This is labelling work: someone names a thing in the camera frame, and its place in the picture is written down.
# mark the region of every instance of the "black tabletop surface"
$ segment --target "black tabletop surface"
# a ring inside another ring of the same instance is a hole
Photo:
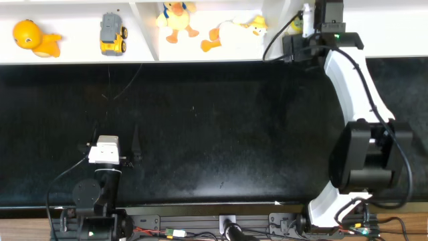
[[[386,105],[415,131],[408,150],[415,200],[428,200],[428,59],[368,60]],[[140,128],[142,165],[124,169],[118,204],[290,202],[315,198],[343,128],[334,88],[317,69],[210,63],[0,67],[0,207],[44,204],[48,183],[82,158],[95,122],[129,149]],[[93,176],[81,164],[59,180],[52,205],[72,204]],[[377,195],[404,195],[399,185]]]

